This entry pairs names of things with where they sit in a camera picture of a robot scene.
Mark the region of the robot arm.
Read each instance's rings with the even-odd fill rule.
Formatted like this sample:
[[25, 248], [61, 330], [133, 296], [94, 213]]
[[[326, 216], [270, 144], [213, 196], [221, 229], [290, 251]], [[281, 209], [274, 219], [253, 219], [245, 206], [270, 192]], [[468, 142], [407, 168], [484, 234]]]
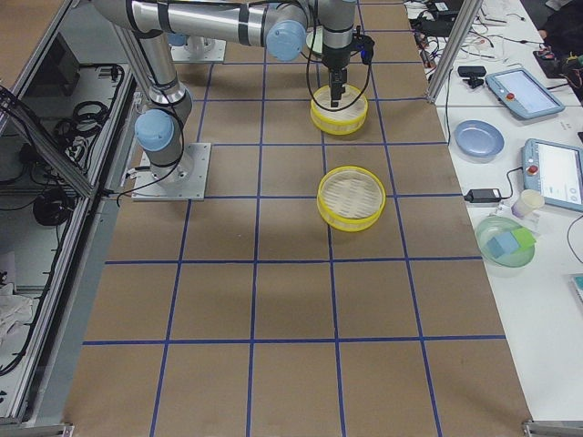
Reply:
[[134, 67], [149, 79], [149, 98], [159, 106], [183, 100], [170, 54], [170, 34], [261, 46], [282, 62], [295, 59], [312, 26], [322, 29], [322, 63], [328, 68], [330, 102], [337, 107], [354, 54], [373, 60], [374, 41], [355, 23], [354, 1], [96, 1], [98, 12], [129, 33]]
[[134, 131], [152, 177], [166, 184], [181, 182], [192, 170], [183, 134], [192, 98], [178, 79], [168, 39], [162, 32], [142, 35], [119, 26], [114, 30], [147, 99]]

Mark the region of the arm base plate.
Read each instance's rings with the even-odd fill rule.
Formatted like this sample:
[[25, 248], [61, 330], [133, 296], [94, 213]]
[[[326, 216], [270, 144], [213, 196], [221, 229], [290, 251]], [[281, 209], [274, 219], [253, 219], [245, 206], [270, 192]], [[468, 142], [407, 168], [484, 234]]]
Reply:
[[162, 168], [150, 168], [148, 156], [142, 152], [140, 165], [148, 169], [139, 171], [135, 188], [130, 195], [140, 201], [202, 201], [205, 198], [210, 163], [211, 143], [188, 143], [184, 156], [169, 176], [159, 181]]
[[184, 46], [173, 46], [170, 52], [175, 64], [208, 64], [222, 63], [225, 50], [223, 40], [191, 36]]

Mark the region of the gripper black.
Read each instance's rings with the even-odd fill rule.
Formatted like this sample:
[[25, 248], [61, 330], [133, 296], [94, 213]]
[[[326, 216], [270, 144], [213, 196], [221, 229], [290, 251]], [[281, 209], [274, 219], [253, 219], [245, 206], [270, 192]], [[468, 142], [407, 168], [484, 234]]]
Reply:
[[347, 69], [353, 53], [359, 53], [364, 65], [373, 61], [374, 40], [361, 32], [361, 27], [336, 31], [322, 28], [322, 63], [329, 70], [330, 106], [336, 108], [342, 100], [347, 82]]

